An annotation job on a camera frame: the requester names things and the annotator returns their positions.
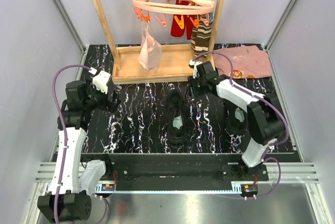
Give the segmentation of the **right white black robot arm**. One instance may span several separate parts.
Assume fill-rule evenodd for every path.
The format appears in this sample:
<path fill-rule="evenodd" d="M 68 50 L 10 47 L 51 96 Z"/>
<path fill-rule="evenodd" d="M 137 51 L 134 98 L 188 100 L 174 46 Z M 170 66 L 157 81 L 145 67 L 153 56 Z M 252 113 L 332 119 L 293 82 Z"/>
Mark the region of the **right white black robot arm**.
<path fill-rule="evenodd" d="M 234 169 L 243 180 L 250 180 L 263 163 L 271 145 L 282 144 L 289 138 L 288 124 L 274 94 L 264 95 L 237 84 L 226 75 L 219 75 L 210 62 L 191 60 L 193 75 L 188 77 L 192 97 L 213 94 L 242 109 L 247 117 L 251 136 L 246 151 Z"/>

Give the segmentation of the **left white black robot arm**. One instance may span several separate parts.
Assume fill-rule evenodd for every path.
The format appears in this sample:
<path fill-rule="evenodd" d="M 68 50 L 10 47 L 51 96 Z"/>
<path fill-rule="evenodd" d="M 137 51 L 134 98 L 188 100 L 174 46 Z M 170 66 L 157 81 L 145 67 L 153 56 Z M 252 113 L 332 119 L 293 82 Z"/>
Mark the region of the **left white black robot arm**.
<path fill-rule="evenodd" d="M 91 159 L 83 173 L 82 146 L 95 110 L 115 113 L 119 94 L 109 92 L 107 81 L 73 81 L 65 87 L 66 99 L 58 106 L 59 150 L 54 175 L 46 195 L 37 206 L 50 223 L 87 220 L 92 211 L 92 196 L 99 180 L 113 174 L 109 158 Z"/>

